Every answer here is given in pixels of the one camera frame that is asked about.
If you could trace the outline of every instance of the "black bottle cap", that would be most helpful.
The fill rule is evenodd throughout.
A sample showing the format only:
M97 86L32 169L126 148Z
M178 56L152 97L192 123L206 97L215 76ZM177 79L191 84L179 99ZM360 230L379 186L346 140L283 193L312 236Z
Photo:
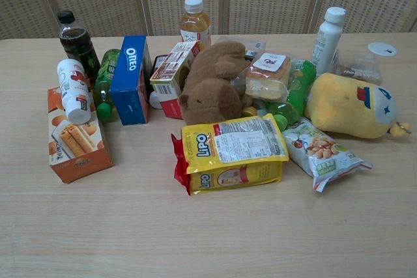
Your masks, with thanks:
M57 16L62 24L70 24L76 20L72 11L69 10L59 11Z

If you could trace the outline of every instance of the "blue box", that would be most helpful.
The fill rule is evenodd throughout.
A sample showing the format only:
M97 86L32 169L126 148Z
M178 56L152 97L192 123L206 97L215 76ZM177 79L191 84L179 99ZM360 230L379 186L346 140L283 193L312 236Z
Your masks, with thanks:
M125 36L110 94L123 125L148 121L147 84L152 71L146 36Z

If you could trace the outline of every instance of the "yellow stuffed toy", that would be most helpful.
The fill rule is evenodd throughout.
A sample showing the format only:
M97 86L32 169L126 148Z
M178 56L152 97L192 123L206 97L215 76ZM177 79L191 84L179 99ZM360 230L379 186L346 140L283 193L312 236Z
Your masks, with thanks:
M396 121L395 99L386 89L330 73L314 82L305 115L315 127L361 138L378 138L386 132L408 137L409 123Z

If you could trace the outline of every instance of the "white plastic bottle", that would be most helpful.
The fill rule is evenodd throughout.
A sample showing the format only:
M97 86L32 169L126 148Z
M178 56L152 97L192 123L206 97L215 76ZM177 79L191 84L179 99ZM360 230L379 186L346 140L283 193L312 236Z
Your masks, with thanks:
M62 60L57 73L67 119L74 124L87 123L91 118L91 97L82 64L74 59Z
M329 71L333 54L343 31L345 16L346 10L344 8L330 7L326 11L324 22L320 25L311 54L311 62L317 68L317 75Z

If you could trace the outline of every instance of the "egg roll biscuit box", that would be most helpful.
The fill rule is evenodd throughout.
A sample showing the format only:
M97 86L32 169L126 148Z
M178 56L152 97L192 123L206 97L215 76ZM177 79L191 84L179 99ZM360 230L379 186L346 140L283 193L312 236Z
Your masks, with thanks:
M123 125L148 121L148 94L152 71L146 36L125 36L110 94Z
M112 166L94 104L87 123L73 124L66 119L59 87L48 89L48 142L50 167L66 184Z
M198 42L179 42L153 73L151 84L166 117L182 118L178 97L190 73L191 64L199 52Z

